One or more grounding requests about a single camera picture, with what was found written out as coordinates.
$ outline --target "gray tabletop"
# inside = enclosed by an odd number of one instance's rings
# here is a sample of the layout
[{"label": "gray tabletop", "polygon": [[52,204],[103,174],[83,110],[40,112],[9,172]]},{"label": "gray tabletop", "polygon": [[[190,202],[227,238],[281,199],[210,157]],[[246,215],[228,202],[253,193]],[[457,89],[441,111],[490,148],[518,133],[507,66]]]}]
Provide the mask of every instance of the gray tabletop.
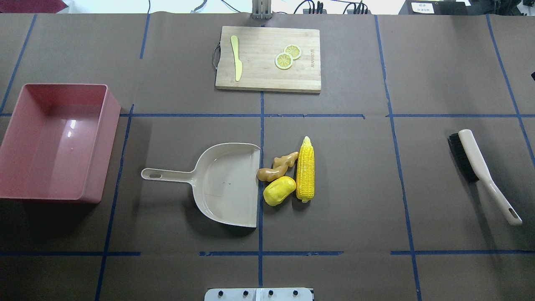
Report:
[{"label": "gray tabletop", "polygon": [[[319,29],[319,95],[219,91],[221,27]],[[107,84],[121,104],[102,202],[0,201],[1,300],[202,300],[307,287],[316,300],[535,295],[532,17],[0,14],[0,132],[28,82]],[[468,185],[447,138],[472,129],[522,217]],[[316,196],[264,203],[256,229],[206,218],[188,184],[222,142],[263,166],[311,138]],[[294,168],[288,175],[293,175]]]}]

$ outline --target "black hole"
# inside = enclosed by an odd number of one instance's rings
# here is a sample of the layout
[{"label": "black hole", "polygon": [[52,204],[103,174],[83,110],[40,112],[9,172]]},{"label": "black hole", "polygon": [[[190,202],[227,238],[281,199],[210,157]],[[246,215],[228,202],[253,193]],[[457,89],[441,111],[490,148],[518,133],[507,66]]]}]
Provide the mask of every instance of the black hole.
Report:
[{"label": "black hole", "polygon": [[518,215],[516,215],[516,212],[513,211],[512,208],[509,208],[509,212],[511,212],[511,215],[514,217],[514,218],[518,218]]}]

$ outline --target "pink plastic bin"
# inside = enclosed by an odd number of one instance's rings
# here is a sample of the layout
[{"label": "pink plastic bin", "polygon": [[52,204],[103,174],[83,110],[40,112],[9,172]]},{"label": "pink plastic bin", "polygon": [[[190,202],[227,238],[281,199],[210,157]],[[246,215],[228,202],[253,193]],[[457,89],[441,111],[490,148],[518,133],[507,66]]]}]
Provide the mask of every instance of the pink plastic bin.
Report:
[{"label": "pink plastic bin", "polygon": [[25,85],[0,146],[0,198],[100,202],[120,109],[106,85]]}]

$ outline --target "cutting board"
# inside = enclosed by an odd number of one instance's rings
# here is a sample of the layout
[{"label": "cutting board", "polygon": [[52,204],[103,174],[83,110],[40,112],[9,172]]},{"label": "cutting board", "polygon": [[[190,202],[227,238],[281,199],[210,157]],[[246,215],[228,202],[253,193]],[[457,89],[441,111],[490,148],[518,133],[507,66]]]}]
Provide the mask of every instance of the cutting board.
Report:
[{"label": "cutting board", "polygon": [[[243,63],[240,81],[235,78],[232,35],[239,40],[239,59]],[[292,67],[281,70],[275,66],[275,57],[289,44],[301,47],[302,55]],[[319,30],[223,26],[216,88],[319,93],[322,89]]]}]

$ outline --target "yellow knife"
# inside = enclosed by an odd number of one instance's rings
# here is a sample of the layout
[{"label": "yellow knife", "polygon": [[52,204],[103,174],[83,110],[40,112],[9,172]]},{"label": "yellow knife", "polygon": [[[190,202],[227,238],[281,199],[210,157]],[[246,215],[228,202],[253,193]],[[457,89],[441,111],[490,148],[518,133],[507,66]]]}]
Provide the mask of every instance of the yellow knife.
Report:
[{"label": "yellow knife", "polygon": [[232,52],[234,53],[234,68],[236,70],[236,81],[241,79],[241,71],[243,70],[243,63],[238,57],[238,37],[231,36]]}]

